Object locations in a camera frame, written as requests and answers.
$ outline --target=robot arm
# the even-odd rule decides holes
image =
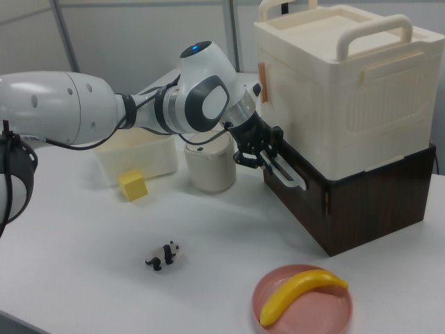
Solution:
[[[8,180],[0,180],[0,222],[8,211],[8,222],[19,216],[32,194],[33,178],[22,174],[33,174],[37,157],[23,141],[33,147],[42,143],[71,147],[108,138],[118,128],[184,134],[209,131],[219,122],[238,143],[236,163],[272,170],[282,132],[269,129],[258,116],[251,94],[236,79],[220,48],[212,42],[197,43],[180,59],[181,75],[176,80],[142,95],[115,94],[104,80],[79,73],[0,77],[0,117],[7,121],[0,145],[0,173],[11,177],[10,186],[6,186]],[[252,89],[256,96],[260,90],[259,85]],[[264,159],[264,152],[272,163]],[[8,204],[11,192],[13,202]]]

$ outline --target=yellow block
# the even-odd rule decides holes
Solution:
[[[119,175],[120,190],[128,201],[135,200],[148,194],[145,179],[137,169],[129,170]]]

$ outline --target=yellow banana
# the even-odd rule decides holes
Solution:
[[[315,287],[326,285],[339,285],[345,289],[348,288],[347,282],[322,269],[303,271],[290,277],[275,290],[264,304],[259,315],[259,323],[263,327],[270,326],[298,296]]]

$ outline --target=panda figurine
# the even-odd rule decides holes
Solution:
[[[150,254],[151,260],[147,261],[147,259],[145,259],[145,264],[147,266],[153,266],[155,271],[159,271],[162,269],[162,264],[173,263],[173,257],[177,254],[178,250],[179,246],[173,243],[173,241],[170,241],[169,244],[153,250]]]

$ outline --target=wooden stand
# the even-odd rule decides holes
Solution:
[[[325,179],[284,142],[283,158],[307,190],[287,188],[264,171],[264,180],[329,256],[423,220],[436,147],[339,181]]]

